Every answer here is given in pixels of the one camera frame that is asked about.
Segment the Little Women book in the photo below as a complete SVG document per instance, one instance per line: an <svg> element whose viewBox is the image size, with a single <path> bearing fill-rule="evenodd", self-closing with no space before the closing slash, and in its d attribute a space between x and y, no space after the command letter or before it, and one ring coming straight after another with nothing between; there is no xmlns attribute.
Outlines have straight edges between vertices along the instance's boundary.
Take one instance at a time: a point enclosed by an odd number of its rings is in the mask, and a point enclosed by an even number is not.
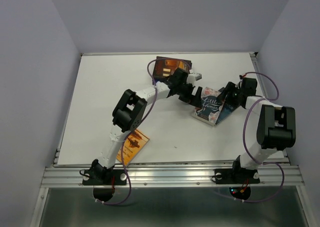
<svg viewBox="0 0 320 227"><path fill-rule="evenodd" d="M222 112L224 101L220 101L218 96L220 91L205 87L201 92L201 107L195 108L191 116L211 126L215 126Z"/></svg>

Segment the Nineteen Eighty-Four blue book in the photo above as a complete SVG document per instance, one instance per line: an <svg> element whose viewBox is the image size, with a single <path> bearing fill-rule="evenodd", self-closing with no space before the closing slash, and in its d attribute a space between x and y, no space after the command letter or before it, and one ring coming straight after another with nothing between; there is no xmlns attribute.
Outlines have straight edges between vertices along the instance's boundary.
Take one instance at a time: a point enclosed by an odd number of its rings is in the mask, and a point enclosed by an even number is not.
<svg viewBox="0 0 320 227"><path fill-rule="evenodd" d="M220 110L220 114L215 122L215 126L219 125L222 121L224 121L229 115L231 115L238 107L236 100L227 93L225 98L222 100L222 108Z"/></svg>

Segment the brown glossy paperback book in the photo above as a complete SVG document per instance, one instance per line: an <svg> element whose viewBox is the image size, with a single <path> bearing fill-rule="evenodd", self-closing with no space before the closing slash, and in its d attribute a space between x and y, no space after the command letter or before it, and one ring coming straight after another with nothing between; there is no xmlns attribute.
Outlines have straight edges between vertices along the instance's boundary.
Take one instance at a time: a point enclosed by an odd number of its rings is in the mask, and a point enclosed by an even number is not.
<svg viewBox="0 0 320 227"><path fill-rule="evenodd" d="M172 59L157 56L152 76L155 80L160 80L172 75L177 68L190 73L190 70L192 69L192 62L185 59Z"/></svg>

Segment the orange Huckleberry Finn book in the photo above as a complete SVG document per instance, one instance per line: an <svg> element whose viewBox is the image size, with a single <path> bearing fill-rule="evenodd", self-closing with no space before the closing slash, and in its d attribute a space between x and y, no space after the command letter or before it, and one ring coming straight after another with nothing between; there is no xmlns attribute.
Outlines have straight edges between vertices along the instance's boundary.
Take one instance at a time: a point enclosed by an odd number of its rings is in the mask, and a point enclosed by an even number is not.
<svg viewBox="0 0 320 227"><path fill-rule="evenodd" d="M120 149L118 151L116 160L122 163L121 155L123 155L123 161L127 167L149 141L149 137L136 129L125 140L120 142L120 147L123 148L123 150Z"/></svg>

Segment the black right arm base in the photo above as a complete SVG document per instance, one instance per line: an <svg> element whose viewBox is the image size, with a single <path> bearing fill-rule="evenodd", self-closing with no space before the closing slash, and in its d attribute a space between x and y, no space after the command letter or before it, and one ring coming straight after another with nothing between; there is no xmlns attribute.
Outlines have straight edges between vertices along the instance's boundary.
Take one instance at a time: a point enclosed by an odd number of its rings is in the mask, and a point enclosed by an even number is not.
<svg viewBox="0 0 320 227"><path fill-rule="evenodd" d="M232 168L216 168L211 181L218 185L231 185L229 192L232 197L247 201L251 196L250 184L259 184L258 170L241 167L240 156L232 163Z"/></svg>

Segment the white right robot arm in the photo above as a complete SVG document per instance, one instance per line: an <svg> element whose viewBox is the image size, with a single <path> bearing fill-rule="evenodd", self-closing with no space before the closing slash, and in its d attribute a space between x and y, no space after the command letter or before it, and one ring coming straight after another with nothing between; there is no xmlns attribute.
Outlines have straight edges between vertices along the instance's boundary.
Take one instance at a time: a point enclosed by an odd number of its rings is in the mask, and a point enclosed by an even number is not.
<svg viewBox="0 0 320 227"><path fill-rule="evenodd" d="M296 111L293 107L272 103L257 95L258 82L255 78L244 77L238 84L228 82L218 95L226 104L241 106L248 110L242 131L245 153L238 156L230 169L231 179L242 182L252 177L260 165L276 152L291 148L296 142ZM258 119L256 141L246 145L246 129L250 114Z"/></svg>

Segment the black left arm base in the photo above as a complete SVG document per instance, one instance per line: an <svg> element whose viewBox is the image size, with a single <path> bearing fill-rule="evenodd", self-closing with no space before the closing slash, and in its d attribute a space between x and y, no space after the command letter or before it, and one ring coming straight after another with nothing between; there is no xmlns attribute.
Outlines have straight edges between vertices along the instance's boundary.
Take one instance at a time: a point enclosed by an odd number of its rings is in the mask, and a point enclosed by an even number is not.
<svg viewBox="0 0 320 227"><path fill-rule="evenodd" d="M92 194L96 203L105 206L118 206L124 204L130 197L132 184L126 167L116 170L114 167L113 165L111 168L106 168L95 159L89 169L79 171L82 185L93 187ZM129 186L127 196L118 202L111 202L116 192L116 185L125 186L126 184Z"/></svg>

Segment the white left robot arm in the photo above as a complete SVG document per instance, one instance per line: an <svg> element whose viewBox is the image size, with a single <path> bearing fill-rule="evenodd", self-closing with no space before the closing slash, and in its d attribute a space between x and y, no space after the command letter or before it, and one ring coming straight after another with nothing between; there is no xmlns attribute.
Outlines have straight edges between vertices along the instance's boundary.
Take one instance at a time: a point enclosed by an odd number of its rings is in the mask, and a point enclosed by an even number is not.
<svg viewBox="0 0 320 227"><path fill-rule="evenodd" d="M126 138L142 124L147 106L151 108L156 101L177 95L178 99L193 107L201 106L202 88L198 87L193 95L195 82L202 79L200 73L187 73L178 68L152 86L139 91L127 89L112 112L112 128L107 147L100 156L93 160L91 167L84 176L106 184L111 180L111 174L117 160L117 155Z"/></svg>

